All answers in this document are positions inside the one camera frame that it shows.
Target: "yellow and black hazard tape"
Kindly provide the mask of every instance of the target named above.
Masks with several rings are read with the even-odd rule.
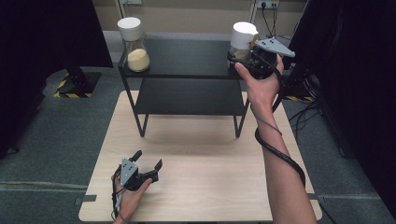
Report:
[[[69,74],[67,74],[64,79],[61,81],[61,83],[58,86],[58,89],[56,92],[53,94],[54,97],[65,97],[65,98],[90,98],[92,96],[92,92],[73,92],[73,91],[68,91],[68,92],[63,92],[62,88],[66,84],[66,82],[71,82]]]
[[[283,97],[284,100],[291,100],[291,101],[314,101],[315,99],[311,96],[304,96],[304,97],[297,97],[297,96],[285,96]]]

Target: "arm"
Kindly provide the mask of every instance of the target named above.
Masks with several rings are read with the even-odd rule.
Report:
[[[120,184],[120,177],[116,177],[116,191],[120,191],[122,189],[122,185]],[[146,189],[149,188],[152,179],[147,179],[143,185],[137,191],[131,191],[126,189],[122,193],[122,201],[120,204],[120,211],[117,218],[114,220],[113,224],[124,224],[128,223],[131,220],[132,215],[137,210],[137,206],[140,203],[140,200],[143,197],[143,194],[146,192]]]
[[[252,77],[249,71],[237,63],[235,68],[247,83],[247,97],[256,116],[261,138],[272,147],[290,156],[282,136],[272,126],[276,120],[272,104],[279,90],[275,74],[264,80]],[[277,56],[277,70],[283,73],[283,63]],[[308,196],[298,173],[286,162],[262,148],[265,175],[271,213],[275,223],[317,223]]]

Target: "white lid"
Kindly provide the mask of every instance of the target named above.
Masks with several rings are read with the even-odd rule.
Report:
[[[126,41],[137,40],[143,35],[141,22],[138,18],[127,17],[117,22],[122,39]]]
[[[231,46],[236,49],[250,49],[250,43],[257,35],[256,26],[252,23],[240,21],[233,25]]]

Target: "wall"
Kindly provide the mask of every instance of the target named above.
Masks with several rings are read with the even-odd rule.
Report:
[[[118,0],[92,0],[104,31],[117,31],[121,17],[116,7]],[[147,32],[229,34],[238,21],[253,21],[261,35],[268,35],[267,27],[258,9],[253,13],[255,0],[142,0],[142,6],[125,8],[128,16],[139,18]],[[304,10],[306,0],[280,0],[277,12],[276,34],[292,35]],[[264,11],[270,28],[273,11]]]

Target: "gray carpet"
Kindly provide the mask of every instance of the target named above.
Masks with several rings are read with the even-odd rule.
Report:
[[[117,68],[82,69],[102,73],[92,97],[55,98],[66,72],[50,76],[46,97],[20,139],[21,151],[0,160],[0,223],[81,223],[80,199],[123,91]],[[139,80],[131,85],[137,90]],[[283,104],[288,117],[306,107]],[[298,131],[297,141],[319,201],[336,223],[396,223],[357,161],[340,156],[320,114]],[[319,223],[332,221],[323,212]]]

